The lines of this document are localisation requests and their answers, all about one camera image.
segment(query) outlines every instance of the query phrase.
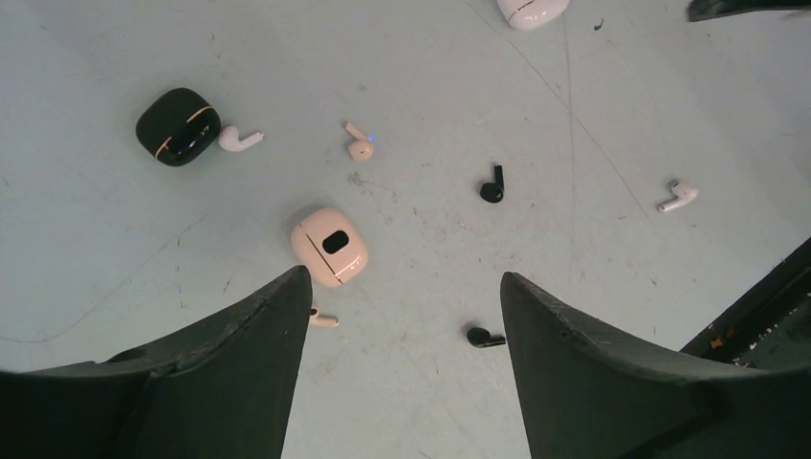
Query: pink earbud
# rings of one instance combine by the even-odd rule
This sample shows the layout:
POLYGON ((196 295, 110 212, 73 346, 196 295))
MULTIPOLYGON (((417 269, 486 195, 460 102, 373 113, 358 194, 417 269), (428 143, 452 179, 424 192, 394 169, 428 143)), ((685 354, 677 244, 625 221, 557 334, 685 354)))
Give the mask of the pink earbud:
POLYGON ((316 325, 318 327, 337 327, 338 326, 338 318, 337 317, 325 317, 321 315, 321 310, 316 306, 312 306, 310 308, 310 325, 316 325))
POLYGON ((352 156, 353 160, 366 161, 375 154, 375 145, 373 145, 372 142, 369 141, 369 138, 363 134, 360 129, 355 127, 354 124, 347 122, 343 128, 355 138, 355 141, 349 145, 349 154, 352 156))

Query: black earbud case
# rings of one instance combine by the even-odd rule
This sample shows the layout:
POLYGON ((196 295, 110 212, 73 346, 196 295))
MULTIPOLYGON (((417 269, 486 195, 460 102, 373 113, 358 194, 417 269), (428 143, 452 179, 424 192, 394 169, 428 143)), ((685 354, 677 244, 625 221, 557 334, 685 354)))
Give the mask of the black earbud case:
POLYGON ((190 163, 220 135, 220 116, 199 94, 169 91, 138 119, 135 135, 156 160, 171 166, 190 163))

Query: gold accent stripe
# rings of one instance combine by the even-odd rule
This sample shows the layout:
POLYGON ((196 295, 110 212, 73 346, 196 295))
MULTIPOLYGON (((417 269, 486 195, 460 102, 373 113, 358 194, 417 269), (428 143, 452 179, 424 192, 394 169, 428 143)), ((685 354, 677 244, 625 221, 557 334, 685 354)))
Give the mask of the gold accent stripe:
POLYGON ((197 110, 196 112, 194 112, 194 115, 192 115, 192 116, 188 117, 188 120, 186 120, 186 122, 190 122, 190 121, 194 120, 195 118, 197 118, 198 116, 200 116, 200 114, 201 114, 201 113, 205 112, 205 111, 206 111, 206 110, 208 110, 209 108, 211 108, 211 106, 210 106, 210 105, 206 105, 205 107, 201 108, 200 110, 197 110))
POLYGON ((167 145, 167 144, 169 143, 169 141, 171 141, 171 140, 172 140, 172 138, 170 137, 170 138, 166 139, 166 140, 165 140, 163 143, 161 143, 161 146, 158 148, 158 151, 156 151, 156 152, 155 152, 155 159, 156 159, 156 160, 158 159, 158 155, 160 155, 160 154, 161 154, 161 152, 162 152, 162 151, 164 151, 164 148, 166 148, 166 145, 167 145))

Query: black earbud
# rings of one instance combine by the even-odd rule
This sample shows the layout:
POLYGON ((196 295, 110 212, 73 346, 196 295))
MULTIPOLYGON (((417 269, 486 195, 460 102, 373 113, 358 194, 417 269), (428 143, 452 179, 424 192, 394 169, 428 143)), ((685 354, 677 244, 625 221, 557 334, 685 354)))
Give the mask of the black earbud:
POLYGON ((483 347, 493 347, 500 346, 501 344, 507 344, 507 339, 504 337, 493 337, 487 330, 481 327, 473 327, 468 330, 468 342, 471 344, 471 346, 481 349, 483 347))
POLYGON ((495 176, 495 183, 482 185, 479 196, 488 203, 497 204, 504 199, 504 172, 502 172, 500 165, 495 165, 493 175, 495 176))

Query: wireless earbud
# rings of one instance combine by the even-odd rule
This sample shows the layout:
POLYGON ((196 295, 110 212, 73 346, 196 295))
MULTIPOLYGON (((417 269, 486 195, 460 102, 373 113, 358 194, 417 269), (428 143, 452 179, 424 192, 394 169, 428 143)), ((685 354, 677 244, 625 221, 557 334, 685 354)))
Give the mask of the wireless earbud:
POLYGON ((670 183, 670 190, 676 195, 676 198, 666 203, 659 205, 660 212, 670 212, 675 208, 686 206, 696 196, 698 196, 698 189, 695 186, 690 186, 684 182, 674 181, 670 183))
POLYGON ((363 134, 354 124, 347 122, 343 128, 355 138, 355 141, 349 145, 349 154, 353 160, 366 161, 375 154, 375 145, 372 144, 371 138, 363 134))
POLYGON ((310 308, 310 325, 318 327, 337 327, 337 317, 325 317, 321 315, 321 310, 315 306, 310 308))
POLYGON ((254 132, 240 141, 239 129, 233 126, 228 126, 223 129, 223 132, 220 133, 220 137, 217 138, 217 143, 219 143, 224 150, 237 152, 251 148, 252 146, 261 142, 264 138, 265 135, 261 132, 254 132))
POLYGON ((482 185, 479 196, 488 203, 497 204, 504 199, 504 173, 500 165, 495 165, 493 175, 495 175, 495 183, 482 185))
POLYGON ((504 337, 493 337, 490 335, 490 332, 484 328, 473 327, 468 330, 468 342, 471 344, 471 346, 481 349, 483 347, 493 347, 500 346, 501 344, 507 344, 507 339, 504 337))

